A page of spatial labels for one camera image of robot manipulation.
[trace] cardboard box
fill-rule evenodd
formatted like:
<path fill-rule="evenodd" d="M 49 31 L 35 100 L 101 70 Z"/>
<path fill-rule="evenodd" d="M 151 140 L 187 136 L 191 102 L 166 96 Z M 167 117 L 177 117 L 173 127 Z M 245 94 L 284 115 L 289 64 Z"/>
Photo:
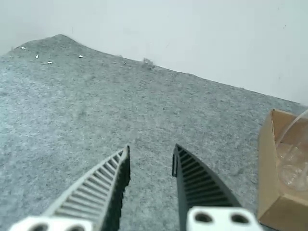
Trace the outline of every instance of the cardboard box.
<path fill-rule="evenodd" d="M 259 204 L 260 223 L 282 231 L 308 231 L 308 191 L 295 191 L 279 180 L 275 141 L 295 116 L 272 110 L 259 134 Z M 283 139 L 284 144 L 295 142 L 302 124 L 294 126 Z"/>

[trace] gray felt mat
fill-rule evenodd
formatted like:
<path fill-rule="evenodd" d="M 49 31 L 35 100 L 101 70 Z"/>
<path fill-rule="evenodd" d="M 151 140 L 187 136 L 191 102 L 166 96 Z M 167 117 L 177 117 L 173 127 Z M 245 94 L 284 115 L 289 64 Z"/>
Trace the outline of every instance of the gray felt mat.
<path fill-rule="evenodd" d="M 131 182 L 122 231 L 179 230 L 171 177 L 176 142 L 256 212 L 260 126 L 272 108 L 303 110 L 293 102 L 94 51 L 63 35 L 23 46 L 0 57 L 0 230 L 39 215 L 126 143 Z"/>

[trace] white wall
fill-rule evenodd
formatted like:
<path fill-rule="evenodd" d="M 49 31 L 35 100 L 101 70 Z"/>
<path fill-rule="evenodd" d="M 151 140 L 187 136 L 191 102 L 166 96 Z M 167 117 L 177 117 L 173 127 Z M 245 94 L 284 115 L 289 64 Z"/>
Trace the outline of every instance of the white wall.
<path fill-rule="evenodd" d="M 0 2 L 0 54 L 61 33 L 99 51 L 308 105 L 306 0 Z"/>

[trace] screw hole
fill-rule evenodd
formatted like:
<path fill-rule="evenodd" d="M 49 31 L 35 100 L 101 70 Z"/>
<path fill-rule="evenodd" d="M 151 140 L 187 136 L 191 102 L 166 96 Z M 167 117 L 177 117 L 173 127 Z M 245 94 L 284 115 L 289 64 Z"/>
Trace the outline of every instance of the screw hole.
<path fill-rule="evenodd" d="M 81 226 L 71 227 L 68 231 L 85 231 L 85 229 Z"/>
<path fill-rule="evenodd" d="M 30 231 L 46 231 L 47 229 L 48 226 L 46 224 L 38 224 L 30 229 Z"/>
<path fill-rule="evenodd" d="M 249 223 L 249 220 L 246 217 L 244 217 L 240 214 L 232 215 L 231 219 L 232 219 L 233 222 L 236 222 L 236 223 L 242 223 L 242 224 Z"/>
<path fill-rule="evenodd" d="M 200 222 L 212 222 L 212 218 L 208 215 L 208 214 L 205 214 L 205 213 L 198 213 L 196 216 L 195 216 L 195 219 L 197 221 L 200 221 Z"/>

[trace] floor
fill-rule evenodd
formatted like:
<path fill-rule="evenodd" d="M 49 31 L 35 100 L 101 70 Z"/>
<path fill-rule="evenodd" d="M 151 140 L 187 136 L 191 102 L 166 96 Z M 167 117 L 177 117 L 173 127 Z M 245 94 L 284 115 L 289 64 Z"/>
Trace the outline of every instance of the floor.
<path fill-rule="evenodd" d="M 42 213 L 126 143 L 131 182 L 122 231 L 179 230 L 171 176 L 175 143 L 204 161 L 243 207 L 256 212 L 257 136 L 265 116 L 272 108 L 304 110 L 98 52 L 63 35 L 1 56 L 0 77 L 1 230 Z"/>

